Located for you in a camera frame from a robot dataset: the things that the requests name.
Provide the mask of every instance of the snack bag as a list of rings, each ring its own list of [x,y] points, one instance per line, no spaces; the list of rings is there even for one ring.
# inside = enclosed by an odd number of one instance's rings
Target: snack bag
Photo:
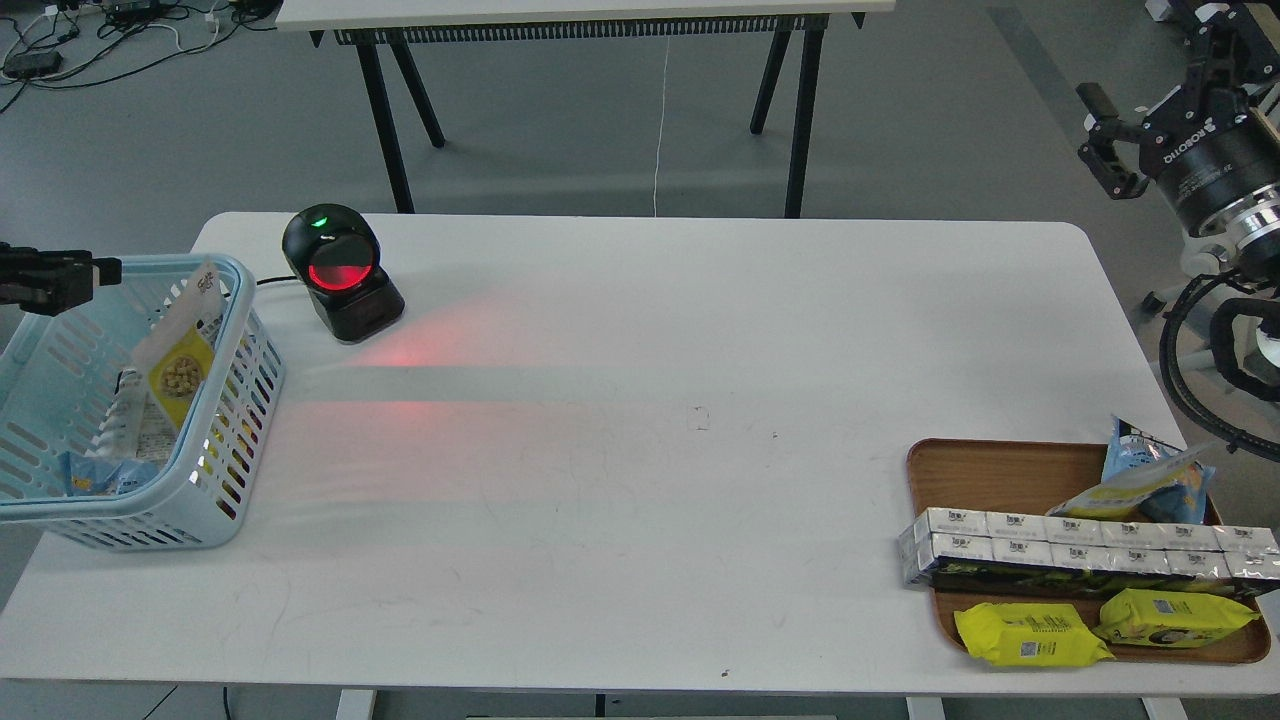
[[[1115,430],[1107,445],[1107,459],[1102,464],[1103,483],[1124,470],[1172,457],[1180,452],[1176,447],[1156,439],[1120,418],[1112,420]],[[1138,509],[1153,523],[1198,525],[1204,521],[1208,482],[1213,479],[1215,471],[1215,468],[1192,462],[1174,474],[1171,486],[1157,489]]]
[[[1197,445],[1184,452],[1120,470],[1106,482],[1057,505],[1047,514],[1092,520],[1123,520],[1152,495],[1179,486],[1183,473],[1194,465],[1201,455],[1217,445],[1220,443]]]
[[[212,343],[221,324],[218,268],[206,260],[151,333],[133,348],[133,366],[155,401],[180,429],[200,383],[214,365]]]
[[[58,456],[68,497],[127,495],[155,478],[160,470],[141,460],[105,460],[74,452]]]
[[[1260,615],[1216,594],[1125,589],[1102,606],[1093,633],[1107,642],[1148,647],[1201,647]]]
[[[1068,603],[983,602],[955,618],[969,655],[997,666],[1085,667],[1115,657]]]

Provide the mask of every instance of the power strip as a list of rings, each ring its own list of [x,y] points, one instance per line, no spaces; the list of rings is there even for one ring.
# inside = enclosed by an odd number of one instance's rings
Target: power strip
[[[102,12],[106,13],[108,22],[129,22],[160,17],[163,8],[160,0],[118,0],[104,3]]]
[[[18,55],[17,58],[9,58],[4,64],[5,77],[13,79],[33,79],[37,77],[51,76],[58,72],[58,68],[63,67],[63,54],[58,50],[50,50],[49,53],[29,53],[27,55]]]

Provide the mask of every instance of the yellow package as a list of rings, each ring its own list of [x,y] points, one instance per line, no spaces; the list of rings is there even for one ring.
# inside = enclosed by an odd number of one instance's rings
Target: yellow package
[[[174,428],[180,429],[196,391],[214,366],[212,342],[221,327],[218,268],[205,260],[182,292],[133,348],[133,368]]]
[[[189,328],[147,373],[156,402],[174,427],[182,427],[200,383],[214,366],[214,348]]]
[[[992,665],[1084,667],[1115,657],[1069,603],[983,602],[955,618],[969,655]]]
[[[1201,647],[1257,618],[1239,602],[1213,594],[1125,589],[1102,606],[1093,633],[1120,644]]]

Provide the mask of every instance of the white table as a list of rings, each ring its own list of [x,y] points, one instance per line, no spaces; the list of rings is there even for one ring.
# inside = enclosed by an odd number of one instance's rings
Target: white table
[[[287,214],[196,251],[287,272]],[[1009,674],[901,587],[925,437],[1103,442],[1174,419],[1066,224],[371,215],[406,315],[288,364],[243,530],[45,537],[0,676],[897,696],[1249,696],[1245,666]]]
[[[804,32],[800,87],[791,137],[783,217],[799,218],[818,91],[822,41],[831,13],[852,13],[858,27],[868,12],[893,9],[896,0],[285,0],[276,17],[283,31],[308,31],[319,46],[326,29],[355,45],[369,106],[387,164],[398,213],[413,213],[399,137],[376,46],[390,45],[426,135],[444,146],[435,109],[408,51],[410,42],[639,37],[723,32],[773,32],[750,131],[760,135],[773,101],[792,31]]]

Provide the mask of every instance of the wooden tray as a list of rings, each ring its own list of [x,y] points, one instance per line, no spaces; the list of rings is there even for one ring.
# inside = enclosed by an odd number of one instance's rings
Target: wooden tray
[[[1105,445],[923,439],[906,456],[908,483],[915,512],[925,507],[959,507],[1043,515],[1050,507],[1098,483]],[[1220,523],[1210,502],[1206,520]],[[964,648],[954,612],[982,602],[1019,602],[1007,594],[933,593],[938,625]],[[1069,602],[1089,626],[1098,623],[1102,601],[1025,598],[1025,602]],[[1257,601],[1245,601],[1257,610]],[[1199,648],[1108,646],[1116,660],[1160,662],[1257,662],[1271,650],[1266,620],[1258,619],[1226,638]]]

